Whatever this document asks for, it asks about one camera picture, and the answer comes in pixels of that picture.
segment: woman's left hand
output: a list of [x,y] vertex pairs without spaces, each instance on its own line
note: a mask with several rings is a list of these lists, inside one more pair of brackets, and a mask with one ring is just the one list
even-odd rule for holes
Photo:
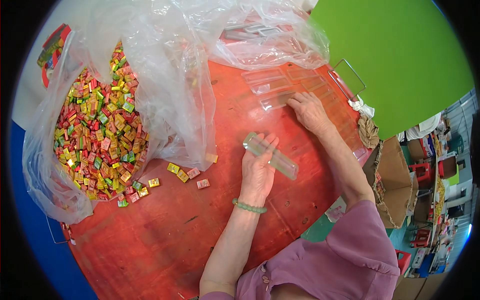
[[264,143],[268,145],[262,155],[255,157],[252,152],[246,150],[242,160],[242,183],[239,202],[251,206],[262,207],[270,193],[275,175],[275,168],[268,162],[272,159],[273,151],[278,145],[279,138],[274,133],[269,134]]

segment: purple blouse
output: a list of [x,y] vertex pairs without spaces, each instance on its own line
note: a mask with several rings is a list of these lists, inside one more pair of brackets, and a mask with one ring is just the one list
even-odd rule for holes
[[[273,286],[292,283],[318,299],[391,299],[399,275],[377,208],[364,200],[335,223],[325,241],[298,239],[243,274],[235,298],[269,300]],[[233,297],[211,292],[201,300]]]

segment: green bead bracelet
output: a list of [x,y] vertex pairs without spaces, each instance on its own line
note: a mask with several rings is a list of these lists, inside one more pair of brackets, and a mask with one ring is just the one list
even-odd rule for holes
[[248,210],[249,212],[254,212],[258,214],[263,214],[267,212],[266,207],[256,207],[256,206],[250,206],[248,204],[239,202],[238,198],[233,198],[232,203],[236,205],[238,208]]

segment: brown rag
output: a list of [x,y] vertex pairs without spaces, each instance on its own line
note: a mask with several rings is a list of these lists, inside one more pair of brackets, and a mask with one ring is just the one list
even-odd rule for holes
[[378,138],[378,127],[375,126],[375,122],[369,119],[367,116],[362,115],[358,122],[359,136],[365,147],[374,149],[380,139]]

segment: hand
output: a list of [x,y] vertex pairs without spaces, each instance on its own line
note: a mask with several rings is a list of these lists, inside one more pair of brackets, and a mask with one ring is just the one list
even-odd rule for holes
[[270,193],[275,175],[275,168],[268,162],[272,159],[273,150],[279,142],[274,133],[269,134],[263,142],[268,145],[262,155],[255,157],[252,152],[246,150],[242,160],[242,182],[239,202],[251,206],[262,207]]
[[287,104],[295,110],[297,120],[317,136],[333,126],[322,102],[312,92],[295,93]]

